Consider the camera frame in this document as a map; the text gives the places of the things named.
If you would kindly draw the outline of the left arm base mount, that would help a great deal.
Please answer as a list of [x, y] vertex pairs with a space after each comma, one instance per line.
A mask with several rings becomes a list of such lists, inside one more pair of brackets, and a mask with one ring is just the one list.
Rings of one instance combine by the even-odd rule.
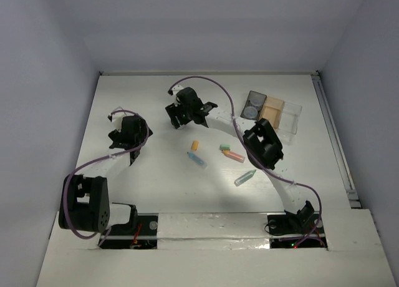
[[129, 207], [128, 221], [112, 225], [110, 233], [101, 234], [98, 246], [103, 250], [157, 249], [158, 214], [138, 213], [135, 205]]

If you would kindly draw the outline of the dark grey plastic bin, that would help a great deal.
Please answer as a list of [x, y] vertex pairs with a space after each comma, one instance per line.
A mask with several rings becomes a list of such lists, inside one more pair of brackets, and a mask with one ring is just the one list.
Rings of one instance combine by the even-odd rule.
[[266, 99], [266, 94], [251, 90], [248, 93], [244, 108], [240, 116], [248, 120], [258, 120]]

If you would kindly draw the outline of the green eraser cap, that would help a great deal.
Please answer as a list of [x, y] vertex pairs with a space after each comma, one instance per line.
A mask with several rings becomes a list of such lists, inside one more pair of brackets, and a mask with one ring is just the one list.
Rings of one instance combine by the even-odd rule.
[[220, 150], [230, 150], [230, 145], [227, 145], [227, 144], [221, 144], [220, 146], [219, 146], [219, 149]]

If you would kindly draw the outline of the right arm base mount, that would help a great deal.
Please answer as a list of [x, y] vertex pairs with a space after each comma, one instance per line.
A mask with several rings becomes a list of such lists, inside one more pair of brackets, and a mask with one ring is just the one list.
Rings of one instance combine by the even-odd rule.
[[322, 218], [308, 200], [297, 213], [268, 215], [264, 231], [271, 248], [327, 248]]

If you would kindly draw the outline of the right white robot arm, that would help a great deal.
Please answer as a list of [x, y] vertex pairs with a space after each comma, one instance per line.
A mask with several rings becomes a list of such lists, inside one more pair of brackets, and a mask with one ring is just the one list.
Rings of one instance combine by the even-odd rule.
[[305, 235], [314, 227], [314, 207], [301, 194], [299, 184], [289, 179], [283, 164], [283, 146], [266, 119], [258, 121], [235, 117], [212, 102], [202, 102], [191, 87], [176, 85], [168, 94], [175, 98], [166, 107], [171, 123], [179, 129], [190, 122], [225, 132], [242, 142], [249, 161], [269, 178], [280, 196], [284, 213], [282, 221], [269, 225], [276, 235]]

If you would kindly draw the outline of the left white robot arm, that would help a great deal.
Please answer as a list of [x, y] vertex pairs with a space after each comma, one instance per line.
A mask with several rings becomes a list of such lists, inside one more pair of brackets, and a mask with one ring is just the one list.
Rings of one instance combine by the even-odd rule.
[[110, 199], [111, 183], [131, 167], [152, 135], [139, 115], [118, 110], [109, 115], [114, 130], [107, 155], [77, 167], [64, 179], [58, 224], [81, 239], [95, 234], [134, 235], [140, 228], [135, 205]]

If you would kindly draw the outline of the orange eraser cap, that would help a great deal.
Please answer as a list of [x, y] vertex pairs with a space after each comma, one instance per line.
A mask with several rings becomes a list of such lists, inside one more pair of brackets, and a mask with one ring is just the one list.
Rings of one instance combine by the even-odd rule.
[[197, 151], [198, 147], [199, 147], [199, 142], [197, 140], [194, 140], [191, 145], [191, 151], [193, 151], [193, 152]]

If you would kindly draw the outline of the clear plastic bin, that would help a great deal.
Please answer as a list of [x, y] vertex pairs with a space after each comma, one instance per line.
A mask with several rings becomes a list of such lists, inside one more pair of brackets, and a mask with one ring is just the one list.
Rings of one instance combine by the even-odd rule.
[[301, 105], [284, 102], [279, 125], [276, 129], [277, 136], [284, 145], [291, 144], [295, 137], [301, 112]]

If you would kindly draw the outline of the wooden bin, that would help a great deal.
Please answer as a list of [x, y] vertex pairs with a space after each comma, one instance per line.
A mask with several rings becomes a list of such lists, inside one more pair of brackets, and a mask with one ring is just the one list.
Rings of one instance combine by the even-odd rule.
[[274, 130], [278, 130], [285, 102], [282, 99], [267, 96], [258, 120], [266, 119]]

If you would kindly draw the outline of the orange pencil-shaped case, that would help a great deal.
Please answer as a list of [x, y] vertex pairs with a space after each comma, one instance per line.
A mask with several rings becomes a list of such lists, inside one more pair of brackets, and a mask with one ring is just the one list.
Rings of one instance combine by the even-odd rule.
[[230, 150], [222, 150], [222, 153], [224, 154], [225, 157], [230, 158], [230, 159], [232, 159], [234, 161], [237, 161], [239, 163], [243, 163], [245, 161], [245, 157], [244, 156], [242, 156], [240, 154], [237, 154], [237, 153], [234, 153], [234, 152], [232, 152]]

